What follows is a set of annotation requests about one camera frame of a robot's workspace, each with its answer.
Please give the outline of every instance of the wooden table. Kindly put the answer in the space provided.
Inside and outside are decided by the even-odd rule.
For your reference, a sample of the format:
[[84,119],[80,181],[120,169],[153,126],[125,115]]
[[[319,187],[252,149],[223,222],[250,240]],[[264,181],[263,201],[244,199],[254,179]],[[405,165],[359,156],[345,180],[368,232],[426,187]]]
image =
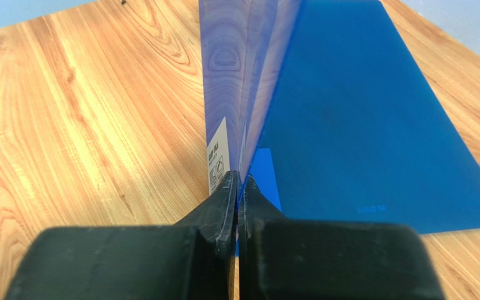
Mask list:
[[[480,57],[385,7],[480,164]],[[102,0],[0,29],[0,298],[50,226],[173,223],[207,195],[196,0]],[[480,230],[423,236],[480,299]]]

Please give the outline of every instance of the light blue wall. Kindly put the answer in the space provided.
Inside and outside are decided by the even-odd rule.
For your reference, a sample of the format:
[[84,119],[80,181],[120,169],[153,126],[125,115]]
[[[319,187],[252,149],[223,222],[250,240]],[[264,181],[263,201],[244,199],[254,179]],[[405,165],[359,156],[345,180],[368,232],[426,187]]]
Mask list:
[[72,8],[92,0],[0,0],[0,27]]
[[[402,1],[480,55],[480,0]],[[88,2],[92,0],[0,0],[0,27]]]

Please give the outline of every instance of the gray floor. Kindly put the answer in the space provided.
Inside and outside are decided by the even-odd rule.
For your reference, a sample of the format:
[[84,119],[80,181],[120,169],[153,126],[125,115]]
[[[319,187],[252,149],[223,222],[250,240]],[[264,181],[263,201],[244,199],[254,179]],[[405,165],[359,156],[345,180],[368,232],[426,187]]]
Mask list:
[[[0,0],[0,27],[55,13],[91,1]],[[480,55],[480,0],[402,1]]]

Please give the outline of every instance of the wooden surface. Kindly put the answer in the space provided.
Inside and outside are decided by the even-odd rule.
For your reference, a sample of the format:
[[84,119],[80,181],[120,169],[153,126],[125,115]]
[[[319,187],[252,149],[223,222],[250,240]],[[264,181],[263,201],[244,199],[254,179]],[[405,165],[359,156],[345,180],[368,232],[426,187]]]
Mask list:
[[[401,36],[480,164],[480,58],[396,0]],[[44,228],[172,223],[208,193],[196,0],[102,0],[0,29],[0,298]],[[480,230],[423,237],[480,299]]]

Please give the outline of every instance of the product label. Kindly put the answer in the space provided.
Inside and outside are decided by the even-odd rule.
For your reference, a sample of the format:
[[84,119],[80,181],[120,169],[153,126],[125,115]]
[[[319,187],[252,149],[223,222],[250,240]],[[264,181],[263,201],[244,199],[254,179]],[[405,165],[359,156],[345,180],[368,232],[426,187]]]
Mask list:
[[207,147],[207,165],[209,167],[209,192],[212,194],[223,179],[225,172],[231,170],[225,117],[221,120],[221,124]]

